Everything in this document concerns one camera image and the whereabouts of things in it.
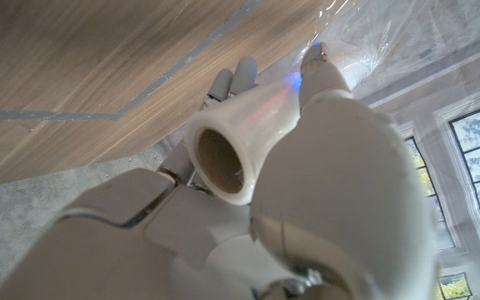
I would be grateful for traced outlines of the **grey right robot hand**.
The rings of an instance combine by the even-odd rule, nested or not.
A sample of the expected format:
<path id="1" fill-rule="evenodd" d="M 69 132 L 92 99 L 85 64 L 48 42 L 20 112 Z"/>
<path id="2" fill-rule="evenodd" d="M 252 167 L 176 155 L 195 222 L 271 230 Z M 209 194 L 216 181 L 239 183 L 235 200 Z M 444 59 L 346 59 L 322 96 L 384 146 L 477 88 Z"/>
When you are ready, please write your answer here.
<path id="1" fill-rule="evenodd" d="M 243 58 L 161 166 L 65 207 L 0 299 L 430 299 L 436 221 L 393 120 L 324 43 L 256 85 Z"/>

